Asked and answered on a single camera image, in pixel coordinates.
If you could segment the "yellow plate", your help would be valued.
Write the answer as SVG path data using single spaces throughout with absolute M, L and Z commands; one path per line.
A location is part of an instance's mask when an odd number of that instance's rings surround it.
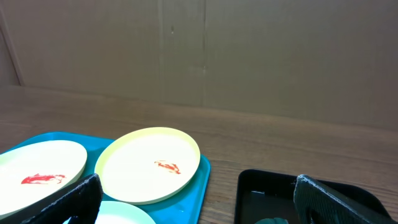
M 144 128 L 112 142 L 96 161 L 103 192 L 118 201 L 147 205 L 181 191 L 201 160 L 187 133 L 165 127 Z
M 1 154 L 1 218 L 6 218 L 82 175 L 88 153 L 79 143 L 51 140 Z

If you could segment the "light green plate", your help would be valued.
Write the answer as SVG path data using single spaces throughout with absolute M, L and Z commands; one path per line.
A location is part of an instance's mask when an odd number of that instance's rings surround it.
M 143 210 L 124 202 L 102 201 L 95 224 L 155 224 Z

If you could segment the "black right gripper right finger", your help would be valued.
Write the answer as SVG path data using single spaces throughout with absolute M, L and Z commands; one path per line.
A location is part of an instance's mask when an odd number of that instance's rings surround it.
M 296 179 L 294 205 L 300 223 L 397 223 L 303 174 Z

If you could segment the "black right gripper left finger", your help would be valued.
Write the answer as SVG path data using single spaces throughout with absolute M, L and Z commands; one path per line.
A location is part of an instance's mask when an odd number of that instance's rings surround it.
M 94 224 L 103 199 L 98 174 L 73 184 L 1 220 L 1 224 Z

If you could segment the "orange green scrub sponge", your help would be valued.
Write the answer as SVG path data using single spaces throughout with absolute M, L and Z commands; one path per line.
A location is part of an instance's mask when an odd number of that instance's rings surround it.
M 264 218 L 257 221 L 255 224 L 289 224 L 286 219 L 283 218 Z

